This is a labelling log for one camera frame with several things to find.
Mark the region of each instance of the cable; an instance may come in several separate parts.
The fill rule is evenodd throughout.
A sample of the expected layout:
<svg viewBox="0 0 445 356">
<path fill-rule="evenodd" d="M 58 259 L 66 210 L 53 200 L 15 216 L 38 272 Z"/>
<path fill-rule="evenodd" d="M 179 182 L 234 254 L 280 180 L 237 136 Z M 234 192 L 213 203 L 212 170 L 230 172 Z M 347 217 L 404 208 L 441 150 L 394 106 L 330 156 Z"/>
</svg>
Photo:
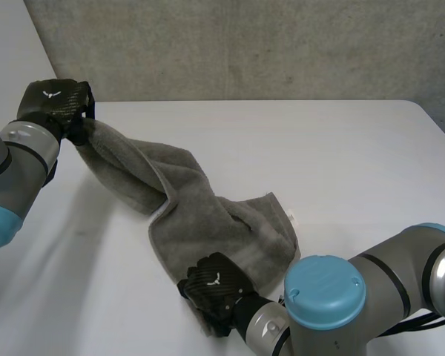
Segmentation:
<svg viewBox="0 0 445 356">
<path fill-rule="evenodd" d="M 411 320 L 403 321 L 401 323 L 398 323 L 397 325 L 394 325 L 392 328 L 390 328 L 389 330 L 386 330 L 381 335 L 379 335 L 379 337 L 399 334 L 401 332 L 407 332 L 412 329 L 422 327 L 425 324 L 430 323 L 430 322 L 435 321 L 440 318 L 441 318 L 441 316 L 437 315 L 435 313 L 428 313 L 425 315 L 421 315 L 420 317 L 415 317 Z"/>
<path fill-rule="evenodd" d="M 422 326 L 419 326 L 417 328 L 413 328 L 413 329 L 410 329 L 407 331 L 408 332 L 421 332 L 423 330 L 430 330 L 433 328 L 438 328 L 439 326 L 443 326 L 443 325 L 445 325 L 445 320 L 439 321 L 437 323 L 429 324 L 429 325 L 422 325 Z"/>
</svg>

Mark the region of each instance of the white logo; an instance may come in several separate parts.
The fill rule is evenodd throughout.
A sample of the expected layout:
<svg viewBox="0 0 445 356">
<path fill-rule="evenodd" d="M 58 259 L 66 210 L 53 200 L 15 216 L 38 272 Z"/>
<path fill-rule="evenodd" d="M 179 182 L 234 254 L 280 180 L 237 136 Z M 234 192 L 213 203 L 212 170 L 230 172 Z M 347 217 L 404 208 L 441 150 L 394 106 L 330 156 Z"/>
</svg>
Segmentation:
<svg viewBox="0 0 445 356">
<path fill-rule="evenodd" d="M 51 94 L 48 94 L 48 93 L 46 93 L 45 91 L 43 91 L 43 94 L 44 94 L 45 96 L 47 96 L 48 99 L 51 99 L 53 96 L 59 95 L 60 93 L 61 93 L 61 92 L 59 91 L 59 92 L 57 92 L 57 93 L 51 93 Z"/>
<path fill-rule="evenodd" d="M 217 272 L 216 275 L 217 275 L 217 278 L 216 278 L 216 280 L 214 282 L 206 283 L 208 286 L 214 286 L 215 284 L 221 284 L 220 283 L 220 273 Z"/>
</svg>

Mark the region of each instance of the towel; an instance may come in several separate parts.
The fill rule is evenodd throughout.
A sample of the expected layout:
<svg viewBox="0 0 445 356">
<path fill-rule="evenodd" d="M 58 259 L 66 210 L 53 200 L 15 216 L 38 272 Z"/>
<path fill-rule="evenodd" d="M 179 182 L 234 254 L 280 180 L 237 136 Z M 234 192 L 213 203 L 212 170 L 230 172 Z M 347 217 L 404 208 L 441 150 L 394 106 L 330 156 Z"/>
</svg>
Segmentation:
<svg viewBox="0 0 445 356">
<path fill-rule="evenodd" d="M 242 202 L 216 197 L 187 150 L 128 139 L 93 119 L 84 119 L 84 129 L 88 141 L 76 149 L 105 187 L 142 214 L 168 202 L 149 237 L 174 282 L 218 251 L 263 291 L 280 282 L 297 258 L 297 236 L 273 193 Z"/>
</svg>

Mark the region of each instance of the towel fold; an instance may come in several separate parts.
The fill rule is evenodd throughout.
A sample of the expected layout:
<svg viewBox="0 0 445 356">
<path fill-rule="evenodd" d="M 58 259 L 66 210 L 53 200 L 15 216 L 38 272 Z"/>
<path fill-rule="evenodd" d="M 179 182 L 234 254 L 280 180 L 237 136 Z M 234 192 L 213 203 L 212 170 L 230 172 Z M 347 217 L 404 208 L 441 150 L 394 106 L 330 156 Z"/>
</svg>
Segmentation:
<svg viewBox="0 0 445 356">
<path fill-rule="evenodd" d="M 243 202 L 216 197 L 190 152 L 128 139 L 92 119 L 84 124 L 89 140 L 76 148 L 105 187 L 143 214 L 168 201 L 149 236 L 175 282 L 216 251 L 230 257 L 259 290 L 280 281 L 298 247 L 273 193 Z"/>
</svg>

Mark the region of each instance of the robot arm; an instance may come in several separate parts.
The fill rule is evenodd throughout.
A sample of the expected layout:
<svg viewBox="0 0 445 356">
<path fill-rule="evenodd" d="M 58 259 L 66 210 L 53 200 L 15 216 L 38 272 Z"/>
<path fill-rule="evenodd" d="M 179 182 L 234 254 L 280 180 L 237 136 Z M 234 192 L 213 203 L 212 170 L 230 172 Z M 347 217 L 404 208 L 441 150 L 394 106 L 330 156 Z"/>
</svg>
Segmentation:
<svg viewBox="0 0 445 356">
<path fill-rule="evenodd" d="M 187 288 L 224 294 L 222 273 L 220 284 L 193 289 L 192 275 L 220 269 L 208 261 L 190 268 L 188 282 L 179 285 L 183 296 Z M 198 297 L 189 299 L 207 311 Z M 370 340 L 419 309 L 445 317 L 445 228 L 412 226 L 349 261 L 303 258 L 286 275 L 285 303 L 286 308 L 251 293 L 234 301 L 226 325 L 258 356 L 365 356 Z"/>
<path fill-rule="evenodd" d="M 0 132 L 0 247 L 13 239 L 52 180 L 61 140 L 85 143 L 82 114 L 93 117 L 93 104 L 86 82 L 51 79 L 28 86 L 17 120 Z"/>
</svg>

